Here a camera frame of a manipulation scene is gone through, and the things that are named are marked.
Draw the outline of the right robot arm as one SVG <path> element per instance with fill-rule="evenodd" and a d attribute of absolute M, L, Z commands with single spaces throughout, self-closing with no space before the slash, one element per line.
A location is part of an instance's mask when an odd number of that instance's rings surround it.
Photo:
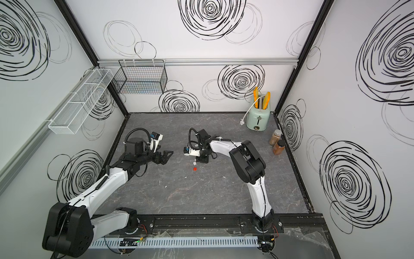
<path fill-rule="evenodd" d="M 267 232 L 272 225 L 274 210 L 270 205 L 265 188 L 266 164 L 253 143 L 249 140 L 233 142 L 219 136 L 212 137 L 202 129 L 190 128 L 188 145 L 183 153 L 194 156 L 197 163 L 207 164 L 218 154 L 229 157 L 239 178 L 247 184 L 252 200 L 253 224 L 261 232 Z"/>

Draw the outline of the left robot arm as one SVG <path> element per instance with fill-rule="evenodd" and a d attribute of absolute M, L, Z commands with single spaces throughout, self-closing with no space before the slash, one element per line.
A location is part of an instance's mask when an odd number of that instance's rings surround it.
<path fill-rule="evenodd" d="M 132 138 L 138 131 L 144 132 L 148 139 Z M 132 232 L 140 229 L 137 212 L 131 208 L 119 207 L 98 218 L 94 214 L 117 189 L 137 176 L 141 166 L 168 162 L 173 152 L 160 152 L 162 139 L 162 134 L 149 133 L 144 128 L 131 130 L 125 137 L 122 156 L 112 166 L 106 166 L 105 174 L 96 183 L 68 202 L 51 207 L 42 240 L 43 249 L 52 252 L 51 258 L 77 258 L 101 237 L 121 229 Z"/>

